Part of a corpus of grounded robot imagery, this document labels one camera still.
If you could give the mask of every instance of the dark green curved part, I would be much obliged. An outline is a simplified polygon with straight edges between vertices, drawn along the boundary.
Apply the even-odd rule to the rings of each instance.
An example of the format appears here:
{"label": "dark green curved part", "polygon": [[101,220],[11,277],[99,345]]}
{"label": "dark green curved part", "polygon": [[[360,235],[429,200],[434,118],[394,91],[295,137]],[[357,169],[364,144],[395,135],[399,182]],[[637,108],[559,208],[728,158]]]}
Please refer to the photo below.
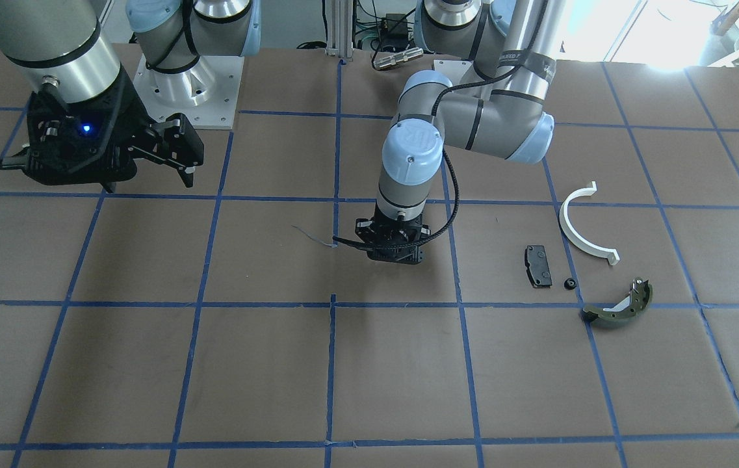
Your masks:
{"label": "dark green curved part", "polygon": [[580,311],[580,318],[593,326],[617,328],[640,316],[649,307],[649,302],[652,302],[652,285],[648,279],[636,278],[632,281],[630,295],[627,298],[608,309],[586,304]]}

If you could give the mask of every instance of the white mounting plate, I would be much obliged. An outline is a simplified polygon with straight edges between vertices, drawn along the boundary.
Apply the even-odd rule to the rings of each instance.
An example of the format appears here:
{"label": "white mounting plate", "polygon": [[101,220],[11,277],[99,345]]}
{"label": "white mounting plate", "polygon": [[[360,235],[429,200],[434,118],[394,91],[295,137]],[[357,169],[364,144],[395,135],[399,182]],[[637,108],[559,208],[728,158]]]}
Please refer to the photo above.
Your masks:
{"label": "white mounting plate", "polygon": [[163,122],[171,114],[182,112],[196,128],[210,130],[233,128],[236,100],[239,97],[239,79],[242,77],[242,65],[245,59],[244,57],[209,56],[202,57],[202,60],[207,60],[216,74],[217,88],[214,90],[214,95],[198,106],[174,109],[161,103],[155,97],[155,89],[146,67],[147,59],[141,56],[133,84],[153,119]]}
{"label": "white mounting plate", "polygon": [[434,60],[432,61],[432,69],[441,72],[445,77],[450,78],[450,82],[454,85],[461,83],[461,77],[465,76],[467,70],[470,69],[471,63],[467,60]]}

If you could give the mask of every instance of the cable connector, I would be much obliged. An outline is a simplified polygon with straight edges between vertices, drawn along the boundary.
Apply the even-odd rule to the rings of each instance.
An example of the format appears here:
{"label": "cable connector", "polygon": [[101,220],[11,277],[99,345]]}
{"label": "cable connector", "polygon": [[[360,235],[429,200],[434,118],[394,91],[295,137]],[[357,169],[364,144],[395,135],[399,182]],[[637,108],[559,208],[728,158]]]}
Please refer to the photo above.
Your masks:
{"label": "cable connector", "polygon": [[411,47],[405,51],[399,51],[399,53],[393,53],[392,55],[387,55],[386,57],[379,58],[378,60],[372,62],[372,64],[375,65],[376,70],[386,70],[387,68],[392,68],[393,66],[399,65],[400,63],[418,59],[423,55],[424,50],[422,48]]}

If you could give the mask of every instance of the white plastic arc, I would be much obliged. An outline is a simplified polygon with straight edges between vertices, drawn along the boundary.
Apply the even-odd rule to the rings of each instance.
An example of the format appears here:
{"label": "white plastic arc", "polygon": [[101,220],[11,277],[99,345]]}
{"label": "white plastic arc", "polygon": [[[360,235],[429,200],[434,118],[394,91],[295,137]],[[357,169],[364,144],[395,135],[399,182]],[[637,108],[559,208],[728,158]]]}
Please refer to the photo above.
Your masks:
{"label": "white plastic arc", "polygon": [[585,237],[580,236],[579,232],[575,231],[575,227],[571,225],[571,220],[569,219],[569,203],[580,196],[592,196],[595,192],[597,192],[597,183],[592,181],[588,187],[574,190],[571,195],[568,195],[568,198],[563,201],[563,205],[560,208],[560,229],[563,230],[569,241],[581,251],[589,255],[594,255],[595,257],[606,258],[610,265],[615,265],[618,261],[621,261],[618,251],[616,249],[601,248],[601,246],[589,242]]}

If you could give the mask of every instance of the light blue joint cap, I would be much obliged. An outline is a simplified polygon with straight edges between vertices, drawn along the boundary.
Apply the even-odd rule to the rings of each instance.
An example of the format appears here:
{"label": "light blue joint cap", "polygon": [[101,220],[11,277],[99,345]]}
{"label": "light blue joint cap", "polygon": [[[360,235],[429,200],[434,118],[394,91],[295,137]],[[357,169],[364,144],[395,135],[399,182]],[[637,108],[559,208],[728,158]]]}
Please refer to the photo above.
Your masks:
{"label": "light blue joint cap", "polygon": [[514,16],[514,8],[517,0],[493,0],[491,3],[491,20],[497,25],[497,30],[506,36],[508,27],[511,26],[511,17]]}
{"label": "light blue joint cap", "polygon": [[397,183],[420,185],[440,168],[443,148],[444,139],[432,124],[404,119],[390,128],[383,143],[383,168]]}
{"label": "light blue joint cap", "polygon": [[146,33],[161,26],[181,6],[181,0],[128,0],[126,17],[136,33]]}
{"label": "light blue joint cap", "polygon": [[424,0],[418,0],[416,2],[416,15],[415,19],[413,19],[413,41],[417,46],[422,48],[424,51],[429,51],[429,53],[432,52],[428,45],[426,45],[426,40],[424,39],[424,29],[422,26],[422,4],[424,3]]}
{"label": "light blue joint cap", "polygon": [[262,31],[262,14],[260,13],[260,4],[262,0],[251,0],[251,21],[248,21],[248,35],[245,36],[245,44],[242,45],[241,57],[249,57],[259,53],[259,44],[261,42],[260,32]]}
{"label": "light blue joint cap", "polygon": [[450,81],[450,78],[445,77],[440,72],[435,70],[422,70],[416,71],[411,75],[411,77],[409,77],[407,84],[404,85],[404,90],[401,91],[401,94],[403,95],[405,92],[409,91],[410,88],[415,88],[415,86],[419,86],[423,83],[439,83],[447,86],[447,88],[453,86],[453,82]]}
{"label": "light blue joint cap", "polygon": [[551,139],[554,136],[554,118],[550,114],[542,112],[539,120],[536,122],[534,130],[531,130],[528,137],[514,151],[514,154],[508,157],[509,161],[517,163],[536,164],[545,157],[548,146],[551,145]]}

